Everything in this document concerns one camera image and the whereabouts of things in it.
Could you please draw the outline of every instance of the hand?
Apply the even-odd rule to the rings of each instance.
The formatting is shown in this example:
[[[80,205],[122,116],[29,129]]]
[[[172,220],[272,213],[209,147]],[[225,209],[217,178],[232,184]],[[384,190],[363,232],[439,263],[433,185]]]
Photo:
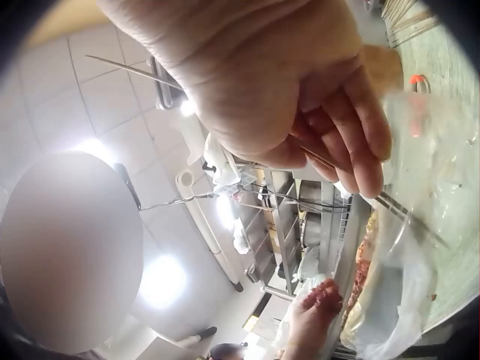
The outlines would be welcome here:
[[[342,297],[333,279],[327,279],[292,309],[288,345],[317,354],[328,327],[342,308]]]
[[[390,133],[343,1],[97,3],[182,85],[202,123],[232,153],[303,167],[305,154],[286,137],[307,134],[354,174],[315,163],[325,178],[369,197],[381,191]]]

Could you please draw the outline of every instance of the clear plastic bag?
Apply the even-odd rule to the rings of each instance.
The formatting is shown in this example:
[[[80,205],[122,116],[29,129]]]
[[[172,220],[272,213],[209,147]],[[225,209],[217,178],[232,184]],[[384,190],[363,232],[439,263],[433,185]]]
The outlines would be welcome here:
[[[478,119],[452,100],[417,93],[389,96],[385,112],[393,137],[387,192],[443,241],[377,207],[372,263],[340,335],[368,360],[400,355],[478,294],[479,281]]]
[[[407,222],[379,209],[378,242],[367,280],[340,335],[363,359],[400,355],[421,338],[432,269]]]

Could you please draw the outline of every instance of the wooden skewer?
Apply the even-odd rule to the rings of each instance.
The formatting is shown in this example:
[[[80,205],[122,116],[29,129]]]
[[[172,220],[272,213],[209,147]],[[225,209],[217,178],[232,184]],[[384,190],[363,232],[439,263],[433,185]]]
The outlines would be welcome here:
[[[407,3],[405,4],[405,6],[402,9],[400,9],[397,16],[394,19],[392,19],[390,23],[390,27],[395,26],[395,24],[398,23],[398,21],[407,13],[407,11],[415,4],[416,1],[417,0],[407,0]]]
[[[382,15],[381,15],[383,19],[390,12],[392,1],[393,0],[386,0],[385,1],[385,5],[384,5],[384,8],[382,10]]]
[[[430,29],[433,29],[434,27],[436,27],[440,22],[438,20],[435,20],[433,23],[423,27],[423,28],[420,28],[420,29],[417,29],[416,31],[413,31],[412,33],[409,34],[409,36],[406,38],[406,39],[398,39],[398,41],[396,43],[393,43],[393,47],[396,48],[397,46],[400,46],[402,45],[403,43],[417,37],[418,35],[421,35],[427,31],[429,31]]]
[[[422,21],[418,21],[416,23],[413,23],[411,24],[410,26],[412,26],[412,28],[409,28],[408,26],[407,27],[404,27],[403,29],[398,29],[396,30],[395,32],[391,33],[389,36],[388,36],[388,40],[391,41],[392,43],[395,43],[396,41],[399,41],[401,40],[402,38],[404,38],[405,36],[402,36],[400,35],[402,32],[407,32],[407,30],[409,30],[406,34],[406,36],[409,36],[419,30],[423,30],[425,27],[435,23],[437,20],[436,19],[433,19],[431,18],[432,21],[429,21],[429,19],[425,19],[426,21],[424,22],[423,20]]]
[[[398,22],[395,26],[392,26],[390,28],[391,34],[394,34],[405,27],[414,25],[416,23],[419,23],[420,21],[428,19],[431,16],[432,16],[432,13],[429,10],[419,12],[418,14],[415,14],[408,19],[405,19],[404,21]]]
[[[149,72],[134,68],[132,66],[123,65],[123,64],[120,64],[118,62],[114,62],[112,60],[99,58],[98,56],[93,56],[93,55],[85,55],[85,56],[88,57],[88,58],[91,58],[91,59],[99,60],[101,62],[104,62],[105,64],[113,65],[117,68],[124,69],[126,71],[134,72],[135,74],[145,76],[145,77],[150,78],[152,80],[158,81],[159,83],[164,83],[164,84],[167,84],[168,86],[171,86],[171,87],[174,87],[176,89],[179,89],[179,90],[183,91],[182,87],[176,81],[162,79],[162,78],[159,78],[159,77],[157,77],[154,74],[151,74]]]
[[[387,19],[390,23],[392,23],[393,19],[396,17],[398,12],[400,11],[401,8],[407,3],[409,0],[398,0],[395,1],[394,7],[392,9],[392,12],[388,15]]]
[[[295,143],[298,147],[300,147],[305,153],[311,155],[315,158],[319,163],[324,165],[327,168],[338,168],[340,170],[345,170],[345,167],[338,164],[335,160],[331,158],[329,154],[318,154],[313,148],[309,146],[305,141],[300,140],[299,138],[289,135],[288,138]]]

